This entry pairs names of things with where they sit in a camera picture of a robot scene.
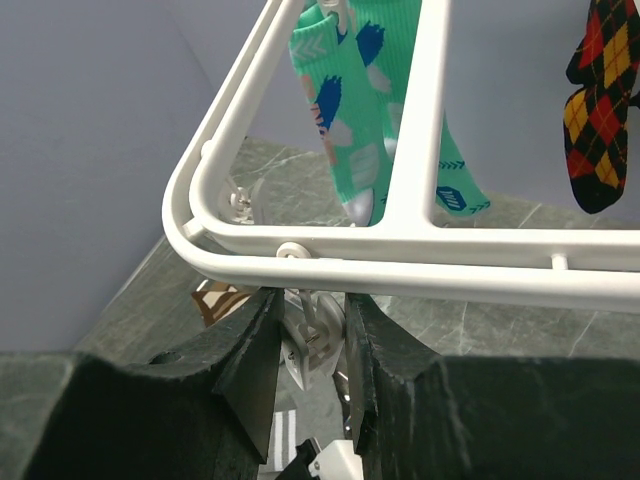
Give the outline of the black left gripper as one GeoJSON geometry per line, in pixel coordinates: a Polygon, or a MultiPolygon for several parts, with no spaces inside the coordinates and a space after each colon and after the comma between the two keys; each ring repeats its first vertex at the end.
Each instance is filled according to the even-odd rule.
{"type": "Polygon", "coordinates": [[[309,467],[313,464],[320,447],[315,439],[306,439],[296,446],[296,456],[276,477],[276,480],[313,480],[309,467]]]}

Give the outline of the brown argyle sock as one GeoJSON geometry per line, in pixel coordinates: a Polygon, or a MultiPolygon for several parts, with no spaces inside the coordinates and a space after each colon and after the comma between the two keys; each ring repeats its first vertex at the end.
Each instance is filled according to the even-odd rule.
{"type": "Polygon", "coordinates": [[[251,295],[250,291],[228,283],[204,280],[191,293],[191,298],[208,328],[241,307],[251,295]]]}

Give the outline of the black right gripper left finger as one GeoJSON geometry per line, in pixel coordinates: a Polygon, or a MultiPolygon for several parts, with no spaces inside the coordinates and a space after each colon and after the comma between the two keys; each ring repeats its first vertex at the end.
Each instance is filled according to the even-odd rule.
{"type": "Polygon", "coordinates": [[[268,457],[284,296],[239,309],[150,361],[71,362],[29,479],[253,479],[268,457]]]}

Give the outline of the grey striped sock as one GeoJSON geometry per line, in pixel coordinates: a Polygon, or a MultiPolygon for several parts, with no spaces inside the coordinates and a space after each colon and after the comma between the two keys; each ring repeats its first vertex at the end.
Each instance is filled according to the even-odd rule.
{"type": "Polygon", "coordinates": [[[275,412],[271,428],[267,463],[261,465],[261,474],[283,471],[296,457],[297,410],[275,412]]]}

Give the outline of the white clip sock hanger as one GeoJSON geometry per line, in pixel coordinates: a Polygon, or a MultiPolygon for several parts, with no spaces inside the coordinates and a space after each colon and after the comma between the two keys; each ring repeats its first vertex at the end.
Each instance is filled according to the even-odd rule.
{"type": "Polygon", "coordinates": [[[302,11],[268,1],[176,165],[162,202],[173,249],[229,283],[598,311],[639,309],[632,230],[463,229],[432,222],[451,5],[420,14],[384,218],[371,227],[237,225],[218,199],[302,11]]]}

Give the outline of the teal patterned sock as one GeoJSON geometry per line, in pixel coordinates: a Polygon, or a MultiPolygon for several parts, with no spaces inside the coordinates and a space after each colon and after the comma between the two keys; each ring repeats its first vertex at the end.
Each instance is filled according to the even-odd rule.
{"type": "Polygon", "coordinates": [[[308,2],[291,34],[289,55],[342,207],[357,226],[377,224],[385,213],[393,163],[348,3],[308,2]]]}
{"type": "MultiPolygon", "coordinates": [[[[377,96],[387,154],[395,156],[407,94],[422,2],[352,1],[356,42],[377,96]]],[[[475,215],[491,205],[475,183],[453,139],[442,122],[436,203],[452,216],[475,215]]]]}

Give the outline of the white hanger clip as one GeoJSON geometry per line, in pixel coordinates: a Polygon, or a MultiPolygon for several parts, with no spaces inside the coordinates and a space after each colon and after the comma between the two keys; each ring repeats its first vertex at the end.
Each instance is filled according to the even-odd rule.
{"type": "Polygon", "coordinates": [[[284,300],[282,357],[298,387],[308,391],[336,370],[344,347],[345,314],[327,292],[285,289],[284,300]]]}
{"type": "Polygon", "coordinates": [[[247,225],[267,225],[267,184],[261,178],[252,188],[245,189],[238,186],[228,177],[226,185],[230,188],[229,206],[231,207],[231,222],[247,225]]]}

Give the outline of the red yellow argyle sock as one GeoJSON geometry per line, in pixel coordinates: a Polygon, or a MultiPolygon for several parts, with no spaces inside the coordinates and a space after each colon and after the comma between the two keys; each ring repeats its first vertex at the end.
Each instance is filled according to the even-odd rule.
{"type": "Polygon", "coordinates": [[[566,68],[577,87],[565,102],[565,163],[572,194],[596,214],[622,197],[629,109],[639,105],[639,13],[633,1],[592,1],[585,33],[566,68]]]}

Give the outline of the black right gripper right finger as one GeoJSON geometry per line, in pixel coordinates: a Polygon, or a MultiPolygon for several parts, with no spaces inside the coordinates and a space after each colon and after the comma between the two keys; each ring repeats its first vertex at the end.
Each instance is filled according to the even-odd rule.
{"type": "Polygon", "coordinates": [[[439,354],[345,298],[355,453],[368,479],[635,479],[639,364],[439,354]]]}

